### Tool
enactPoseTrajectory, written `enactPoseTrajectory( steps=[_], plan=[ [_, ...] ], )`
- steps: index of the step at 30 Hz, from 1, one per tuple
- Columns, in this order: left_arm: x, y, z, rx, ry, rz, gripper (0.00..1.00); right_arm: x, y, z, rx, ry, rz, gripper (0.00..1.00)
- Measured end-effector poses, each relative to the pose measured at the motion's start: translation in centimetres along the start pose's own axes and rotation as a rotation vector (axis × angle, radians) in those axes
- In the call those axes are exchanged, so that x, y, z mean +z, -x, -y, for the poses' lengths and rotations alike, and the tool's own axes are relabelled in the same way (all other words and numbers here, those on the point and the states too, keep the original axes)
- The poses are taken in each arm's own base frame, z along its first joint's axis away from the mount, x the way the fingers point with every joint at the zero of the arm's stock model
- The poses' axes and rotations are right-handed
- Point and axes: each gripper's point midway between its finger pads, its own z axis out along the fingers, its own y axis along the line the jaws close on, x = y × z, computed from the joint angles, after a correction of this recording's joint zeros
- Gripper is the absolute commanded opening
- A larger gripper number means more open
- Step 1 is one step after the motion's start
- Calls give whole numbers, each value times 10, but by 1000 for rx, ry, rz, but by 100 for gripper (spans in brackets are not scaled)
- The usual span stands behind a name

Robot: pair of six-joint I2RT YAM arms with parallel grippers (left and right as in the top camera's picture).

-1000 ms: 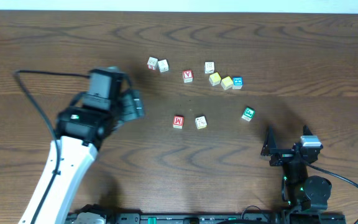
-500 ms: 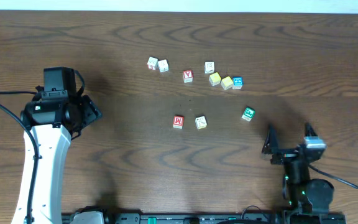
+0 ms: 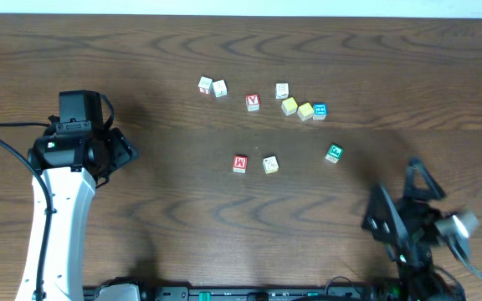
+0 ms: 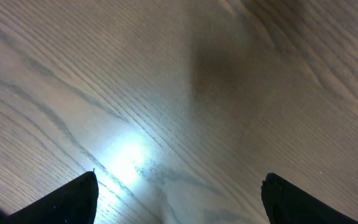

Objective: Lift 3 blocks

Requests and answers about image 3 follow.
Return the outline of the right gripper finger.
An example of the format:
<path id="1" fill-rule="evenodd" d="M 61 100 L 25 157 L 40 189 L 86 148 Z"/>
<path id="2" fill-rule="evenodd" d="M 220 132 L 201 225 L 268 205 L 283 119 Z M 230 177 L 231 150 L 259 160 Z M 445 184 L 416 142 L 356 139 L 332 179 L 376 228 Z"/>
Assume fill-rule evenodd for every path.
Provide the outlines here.
<path id="1" fill-rule="evenodd" d="M 361 228 L 368 230 L 376 241 L 394 247 L 407 246 L 411 239 L 404 222 L 404 210 L 402 198 L 394 202 L 387 189 L 377 184 L 370 191 Z"/>
<path id="2" fill-rule="evenodd" d="M 431 176 L 423 162 L 413 157 L 405 170 L 403 199 L 421 202 L 441 201 L 446 197 L 443 188 Z"/>

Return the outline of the green picture block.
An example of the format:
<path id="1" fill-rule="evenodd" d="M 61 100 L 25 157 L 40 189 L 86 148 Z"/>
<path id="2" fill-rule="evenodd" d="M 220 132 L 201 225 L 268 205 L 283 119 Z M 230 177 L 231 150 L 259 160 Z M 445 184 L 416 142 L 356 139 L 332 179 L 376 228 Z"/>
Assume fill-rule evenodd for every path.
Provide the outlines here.
<path id="1" fill-rule="evenodd" d="M 332 144 L 329 150 L 326 152 L 325 159 L 336 164 L 343 154 L 343 148 L 339 145 Z"/>

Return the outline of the cream picture block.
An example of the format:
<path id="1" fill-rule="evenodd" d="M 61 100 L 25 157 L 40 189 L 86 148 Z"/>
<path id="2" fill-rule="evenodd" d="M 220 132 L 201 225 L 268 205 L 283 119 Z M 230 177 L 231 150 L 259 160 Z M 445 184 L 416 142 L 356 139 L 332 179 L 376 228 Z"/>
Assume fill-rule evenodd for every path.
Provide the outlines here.
<path id="1" fill-rule="evenodd" d="M 263 159 L 264 172 L 266 174 L 274 173 L 279 170 L 279 164 L 275 156 L 269 156 Z"/>

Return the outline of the red M letter block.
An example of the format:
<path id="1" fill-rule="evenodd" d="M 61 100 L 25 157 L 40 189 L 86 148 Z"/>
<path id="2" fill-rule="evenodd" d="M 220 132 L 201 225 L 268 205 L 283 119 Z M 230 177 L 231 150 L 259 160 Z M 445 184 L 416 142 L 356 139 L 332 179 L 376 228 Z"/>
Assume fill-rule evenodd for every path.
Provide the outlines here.
<path id="1" fill-rule="evenodd" d="M 233 171 L 237 173 L 245 173 L 247 170 L 247 164 L 247 156 L 235 156 L 233 158 Z"/>

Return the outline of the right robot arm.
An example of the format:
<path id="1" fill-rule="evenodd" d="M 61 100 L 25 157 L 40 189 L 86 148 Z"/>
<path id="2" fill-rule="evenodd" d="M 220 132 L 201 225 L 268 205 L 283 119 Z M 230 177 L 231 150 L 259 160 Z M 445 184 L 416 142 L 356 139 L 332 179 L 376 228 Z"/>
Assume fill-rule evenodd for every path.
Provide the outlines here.
<path id="1" fill-rule="evenodd" d="M 375 185 L 370 192 L 361 228 L 384 244 L 390 261 L 397 264 L 397 278 L 372 285 L 369 300 L 465 300 L 459 282 L 433 262 L 432 247 L 443 240 L 435 227 L 447 217 L 431 207 L 431 201 L 446 197 L 428 169 L 416 157 L 409 160 L 401 198 L 394 201 L 387 189 Z"/>

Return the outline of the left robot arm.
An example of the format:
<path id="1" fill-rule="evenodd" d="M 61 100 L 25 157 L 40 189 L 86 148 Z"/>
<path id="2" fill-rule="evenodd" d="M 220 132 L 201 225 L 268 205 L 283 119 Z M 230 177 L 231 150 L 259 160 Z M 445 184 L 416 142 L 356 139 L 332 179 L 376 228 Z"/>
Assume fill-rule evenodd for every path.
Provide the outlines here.
<path id="1" fill-rule="evenodd" d="M 138 153 L 95 91 L 59 94 L 59 115 L 28 151 L 33 223 L 18 300 L 82 300 L 85 229 L 96 190 Z"/>

